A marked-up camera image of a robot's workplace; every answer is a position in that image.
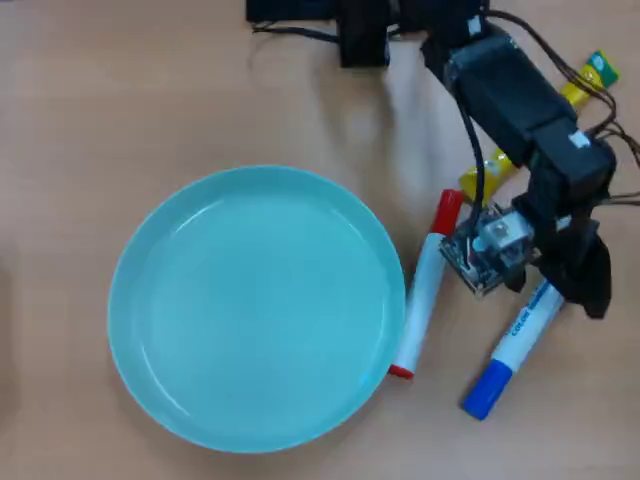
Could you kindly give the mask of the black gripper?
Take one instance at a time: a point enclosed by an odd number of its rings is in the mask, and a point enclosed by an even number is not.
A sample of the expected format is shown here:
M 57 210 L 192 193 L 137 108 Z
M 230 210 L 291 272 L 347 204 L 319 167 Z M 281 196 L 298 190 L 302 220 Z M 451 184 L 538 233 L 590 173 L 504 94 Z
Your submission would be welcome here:
M 513 206 L 533 227 L 539 252 L 534 265 L 569 303 L 593 320 L 605 318 L 612 298 L 611 257 L 598 233 L 594 208 L 609 197 L 611 174 L 598 174 L 585 185 L 570 183 L 558 172 L 532 172 L 526 191 Z M 503 272 L 503 283 L 520 293 L 526 268 Z

